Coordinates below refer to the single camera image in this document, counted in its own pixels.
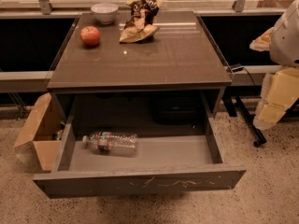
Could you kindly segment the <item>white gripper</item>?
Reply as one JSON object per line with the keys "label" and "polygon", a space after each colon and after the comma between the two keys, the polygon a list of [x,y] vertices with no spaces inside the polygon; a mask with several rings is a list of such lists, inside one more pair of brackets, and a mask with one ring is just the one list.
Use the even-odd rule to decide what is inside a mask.
{"label": "white gripper", "polygon": [[[295,0],[269,28],[254,39],[249,48],[269,51],[273,62],[299,66],[299,0]],[[263,79],[261,100],[257,104],[253,125],[259,130],[275,126],[299,99],[299,70],[289,67]]]}

